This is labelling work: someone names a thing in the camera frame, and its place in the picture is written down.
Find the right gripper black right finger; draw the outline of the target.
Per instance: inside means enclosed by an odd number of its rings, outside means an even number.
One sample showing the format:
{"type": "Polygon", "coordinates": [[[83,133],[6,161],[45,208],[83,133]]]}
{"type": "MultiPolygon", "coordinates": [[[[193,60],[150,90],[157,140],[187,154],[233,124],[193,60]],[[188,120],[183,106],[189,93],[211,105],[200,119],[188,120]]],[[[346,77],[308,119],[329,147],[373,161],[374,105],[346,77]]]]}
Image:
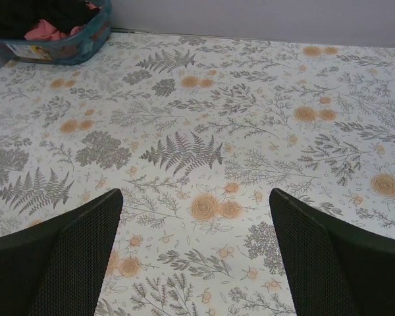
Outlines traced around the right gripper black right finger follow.
{"type": "Polygon", "coordinates": [[[297,315],[395,315],[395,239],[278,188],[269,206],[297,315]]]}

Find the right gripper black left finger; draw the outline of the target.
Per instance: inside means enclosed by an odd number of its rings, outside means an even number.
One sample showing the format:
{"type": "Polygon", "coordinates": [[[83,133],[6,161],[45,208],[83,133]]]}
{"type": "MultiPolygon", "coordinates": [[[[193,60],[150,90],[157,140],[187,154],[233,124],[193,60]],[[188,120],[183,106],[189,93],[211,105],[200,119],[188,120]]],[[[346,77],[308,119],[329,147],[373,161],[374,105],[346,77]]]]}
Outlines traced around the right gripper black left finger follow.
{"type": "Polygon", "coordinates": [[[0,315],[93,315],[122,205],[113,189],[0,237],[0,315]]]}

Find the black t-shirt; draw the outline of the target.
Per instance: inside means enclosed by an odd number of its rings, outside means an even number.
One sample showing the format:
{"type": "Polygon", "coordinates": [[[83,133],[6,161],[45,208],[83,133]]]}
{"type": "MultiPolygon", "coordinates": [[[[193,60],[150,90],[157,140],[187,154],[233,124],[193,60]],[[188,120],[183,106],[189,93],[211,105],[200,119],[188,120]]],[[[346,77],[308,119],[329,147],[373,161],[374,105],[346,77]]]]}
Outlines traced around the black t-shirt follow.
{"type": "Polygon", "coordinates": [[[0,39],[26,40],[38,22],[40,1],[0,1],[0,39]]]}

